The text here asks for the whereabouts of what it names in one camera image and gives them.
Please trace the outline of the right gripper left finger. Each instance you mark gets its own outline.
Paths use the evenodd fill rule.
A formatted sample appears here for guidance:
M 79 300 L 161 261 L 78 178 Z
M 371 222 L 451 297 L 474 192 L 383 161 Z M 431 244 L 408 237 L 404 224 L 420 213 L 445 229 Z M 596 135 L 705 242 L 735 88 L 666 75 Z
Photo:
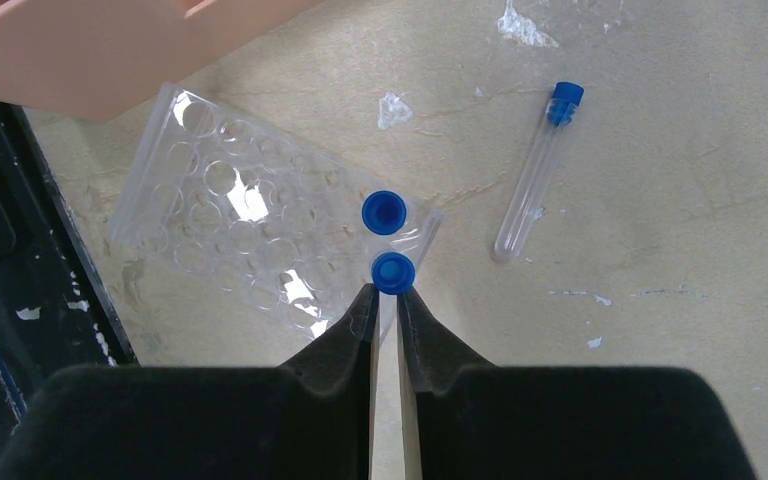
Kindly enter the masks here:
M 0 479 L 366 479 L 379 294 L 270 367 L 76 366 L 33 397 Z

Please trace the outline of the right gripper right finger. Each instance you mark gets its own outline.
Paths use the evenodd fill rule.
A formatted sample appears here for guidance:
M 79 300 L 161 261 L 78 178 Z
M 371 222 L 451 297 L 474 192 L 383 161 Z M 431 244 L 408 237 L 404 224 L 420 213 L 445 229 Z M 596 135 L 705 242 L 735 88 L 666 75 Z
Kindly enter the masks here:
M 719 397 L 651 366 L 498 366 L 397 299 L 410 479 L 752 479 Z

